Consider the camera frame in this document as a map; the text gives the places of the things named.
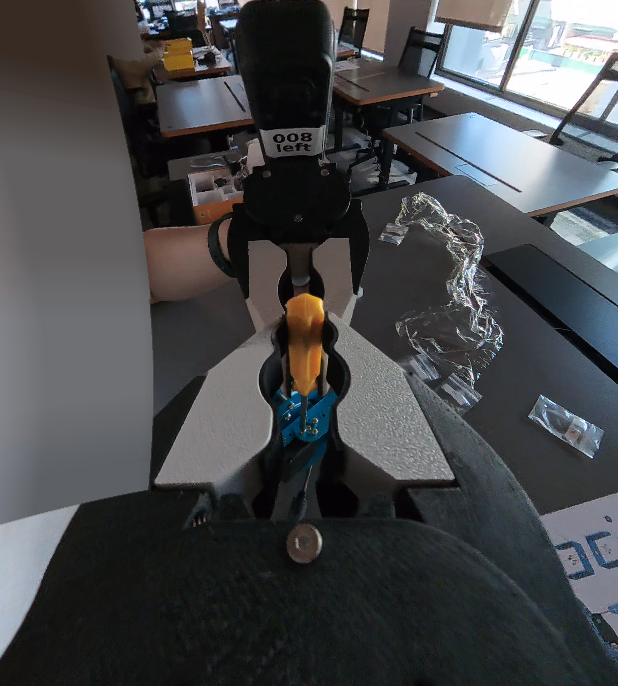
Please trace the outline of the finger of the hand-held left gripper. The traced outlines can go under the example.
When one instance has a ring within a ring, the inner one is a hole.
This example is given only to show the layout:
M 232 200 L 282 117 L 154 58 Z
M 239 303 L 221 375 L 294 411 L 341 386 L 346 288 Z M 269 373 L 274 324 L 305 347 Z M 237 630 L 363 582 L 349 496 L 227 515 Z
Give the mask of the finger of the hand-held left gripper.
M 363 288 L 354 291 L 348 238 L 329 238 L 312 253 L 313 268 L 323 283 L 323 308 L 351 324 L 354 308 Z
M 248 243 L 248 262 L 247 309 L 258 333 L 286 315 L 279 284 L 288 267 L 288 255 L 269 240 L 252 241 Z

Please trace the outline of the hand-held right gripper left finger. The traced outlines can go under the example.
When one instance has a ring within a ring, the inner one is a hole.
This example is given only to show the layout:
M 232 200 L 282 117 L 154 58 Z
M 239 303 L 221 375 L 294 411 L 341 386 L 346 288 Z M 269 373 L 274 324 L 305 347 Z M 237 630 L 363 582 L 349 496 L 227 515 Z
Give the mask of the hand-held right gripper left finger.
M 282 388 L 281 319 L 214 366 L 155 479 L 160 489 L 238 494 L 253 502 L 264 487 L 264 456 L 277 438 L 273 397 Z

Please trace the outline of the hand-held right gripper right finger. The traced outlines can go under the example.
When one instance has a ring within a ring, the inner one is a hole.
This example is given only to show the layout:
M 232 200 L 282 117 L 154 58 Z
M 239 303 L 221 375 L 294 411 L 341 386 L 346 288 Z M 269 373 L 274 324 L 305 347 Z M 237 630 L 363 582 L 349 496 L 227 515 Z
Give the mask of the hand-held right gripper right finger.
M 403 370 L 336 315 L 328 314 L 327 322 L 337 329 L 333 351 L 349 376 L 334 406 L 346 486 L 370 497 L 451 484 L 454 474 Z

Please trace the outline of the blue metal toy robot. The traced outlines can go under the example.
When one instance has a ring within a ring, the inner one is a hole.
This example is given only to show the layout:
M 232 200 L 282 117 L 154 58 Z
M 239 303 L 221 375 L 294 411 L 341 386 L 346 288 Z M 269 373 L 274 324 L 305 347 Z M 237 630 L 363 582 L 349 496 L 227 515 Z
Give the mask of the blue metal toy robot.
M 308 396 L 305 426 L 301 424 L 301 396 L 292 391 L 285 397 L 278 390 L 273 401 L 282 440 L 281 482 L 289 482 L 296 474 L 307 470 L 325 455 L 328 448 L 330 416 L 338 396 L 334 390 L 321 395 L 315 390 Z

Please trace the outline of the orange-handled screwdriver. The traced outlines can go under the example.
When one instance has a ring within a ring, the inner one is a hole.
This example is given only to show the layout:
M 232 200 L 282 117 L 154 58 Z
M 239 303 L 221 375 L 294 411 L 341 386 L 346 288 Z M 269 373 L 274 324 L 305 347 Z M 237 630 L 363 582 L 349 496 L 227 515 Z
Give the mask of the orange-handled screwdriver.
M 303 293 L 286 304 L 288 364 L 293 390 L 300 394 L 299 428 L 307 428 L 308 397 L 319 387 L 325 313 L 321 298 Z

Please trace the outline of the person's left forearm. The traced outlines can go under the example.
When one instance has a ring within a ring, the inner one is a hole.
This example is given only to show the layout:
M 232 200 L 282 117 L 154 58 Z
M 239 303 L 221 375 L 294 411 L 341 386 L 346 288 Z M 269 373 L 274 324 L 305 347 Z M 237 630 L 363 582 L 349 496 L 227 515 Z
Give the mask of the person's left forearm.
M 219 229 L 225 257 L 230 219 Z M 181 301 L 209 292 L 231 280 L 211 260 L 207 226 L 153 228 L 143 232 L 150 304 Z

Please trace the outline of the dark grey desk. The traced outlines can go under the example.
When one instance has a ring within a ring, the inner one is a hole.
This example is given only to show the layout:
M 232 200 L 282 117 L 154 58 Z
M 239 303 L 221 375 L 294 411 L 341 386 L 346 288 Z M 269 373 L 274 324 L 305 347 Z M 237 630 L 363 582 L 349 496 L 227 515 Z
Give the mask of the dark grey desk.
M 372 237 L 352 327 L 393 360 L 412 353 L 395 323 L 410 312 L 448 301 L 448 253 L 428 234 L 409 230 L 400 245 L 379 240 L 402 198 L 424 192 L 449 213 L 474 222 L 485 253 L 532 244 L 557 254 L 564 242 L 480 185 L 449 177 L 367 195 Z M 512 470 L 540 514 L 618 492 L 618 384 L 494 277 L 492 303 L 503 347 L 481 372 L 480 403 L 465 420 Z M 150 308 L 154 413 L 203 376 L 254 332 L 239 287 L 227 282 L 190 300 Z M 537 397 L 556 401 L 604 431 L 592 459 L 528 419 Z

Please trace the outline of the grey desk wooden edge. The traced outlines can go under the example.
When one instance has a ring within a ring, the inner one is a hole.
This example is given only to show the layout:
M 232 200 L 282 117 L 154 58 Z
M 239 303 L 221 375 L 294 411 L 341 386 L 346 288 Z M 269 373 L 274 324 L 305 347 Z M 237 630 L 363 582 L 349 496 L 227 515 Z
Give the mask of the grey desk wooden edge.
M 233 71 L 233 66 L 217 49 L 208 47 L 194 48 L 193 58 L 194 70 L 177 71 L 174 73 L 168 73 L 161 60 L 153 68 L 155 79 L 159 82 L 201 80 L 229 75 Z
M 438 174 L 462 176 L 532 217 L 618 194 L 618 172 L 572 155 L 477 113 L 383 131 Z
M 165 138 L 230 131 L 253 125 L 243 80 L 231 75 L 170 81 L 156 88 L 159 126 Z
M 444 85 L 422 75 L 402 72 L 396 66 L 367 58 L 335 63 L 333 94 L 355 106 L 415 99 L 438 93 Z

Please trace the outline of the black wristband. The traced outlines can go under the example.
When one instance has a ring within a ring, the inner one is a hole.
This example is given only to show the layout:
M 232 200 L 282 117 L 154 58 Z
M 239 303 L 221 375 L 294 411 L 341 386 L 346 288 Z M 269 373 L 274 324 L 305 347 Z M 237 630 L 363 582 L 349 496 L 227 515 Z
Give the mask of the black wristband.
M 233 213 L 228 212 L 210 224 L 208 228 L 208 249 L 215 266 L 228 278 L 236 279 L 236 270 L 228 258 L 225 257 L 219 238 L 220 225 L 232 217 Z

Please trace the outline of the clear bag of dark nuts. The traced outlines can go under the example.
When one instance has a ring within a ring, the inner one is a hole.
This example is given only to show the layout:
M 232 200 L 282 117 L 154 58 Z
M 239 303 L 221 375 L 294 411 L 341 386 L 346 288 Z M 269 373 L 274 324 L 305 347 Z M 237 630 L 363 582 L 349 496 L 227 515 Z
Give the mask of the clear bag of dark nuts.
M 455 373 L 442 379 L 434 392 L 460 416 L 463 416 L 483 398 Z

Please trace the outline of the cardboard box white foam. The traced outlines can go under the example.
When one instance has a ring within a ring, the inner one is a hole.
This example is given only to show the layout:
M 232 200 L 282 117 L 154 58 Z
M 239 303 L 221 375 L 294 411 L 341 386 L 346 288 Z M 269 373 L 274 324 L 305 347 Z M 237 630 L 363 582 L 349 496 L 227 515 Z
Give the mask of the cardboard box white foam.
M 243 203 L 242 181 L 227 169 L 193 172 L 187 181 L 198 225 L 210 224 Z

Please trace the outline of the crumpled clear plastic wrap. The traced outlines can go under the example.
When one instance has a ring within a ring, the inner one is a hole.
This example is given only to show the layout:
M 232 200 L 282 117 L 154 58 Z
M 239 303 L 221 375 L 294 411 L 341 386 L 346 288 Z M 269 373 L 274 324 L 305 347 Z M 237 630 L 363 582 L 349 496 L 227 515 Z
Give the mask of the crumpled clear plastic wrap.
M 409 235 L 431 238 L 451 261 L 443 266 L 447 301 L 404 313 L 395 322 L 397 334 L 440 372 L 456 374 L 474 388 L 504 344 L 492 284 L 480 269 L 485 247 L 480 228 L 424 192 L 403 199 L 390 227 L 398 228 L 401 242 Z

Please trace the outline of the yellow box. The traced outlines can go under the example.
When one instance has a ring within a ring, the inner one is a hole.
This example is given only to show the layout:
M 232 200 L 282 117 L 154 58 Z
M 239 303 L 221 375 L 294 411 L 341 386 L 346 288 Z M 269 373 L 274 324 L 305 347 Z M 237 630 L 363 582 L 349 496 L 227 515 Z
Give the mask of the yellow box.
M 168 73 L 194 70 L 193 44 L 190 38 L 167 40 L 162 58 Z

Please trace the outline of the beige roller blind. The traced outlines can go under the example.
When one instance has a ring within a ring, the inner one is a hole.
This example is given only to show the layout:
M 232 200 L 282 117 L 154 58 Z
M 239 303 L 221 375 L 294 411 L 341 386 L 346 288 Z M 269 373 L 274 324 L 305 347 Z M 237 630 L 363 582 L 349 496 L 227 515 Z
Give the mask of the beige roller blind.
M 513 1 L 438 1 L 437 23 L 476 30 L 501 32 Z

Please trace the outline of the large window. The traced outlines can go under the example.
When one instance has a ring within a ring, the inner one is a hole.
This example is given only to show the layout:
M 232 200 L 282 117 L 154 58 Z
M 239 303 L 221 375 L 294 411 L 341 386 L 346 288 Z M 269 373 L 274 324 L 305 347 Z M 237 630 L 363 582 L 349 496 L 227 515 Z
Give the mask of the large window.
M 618 53 L 618 1 L 510 1 L 501 29 L 451 25 L 439 71 L 557 116 Z

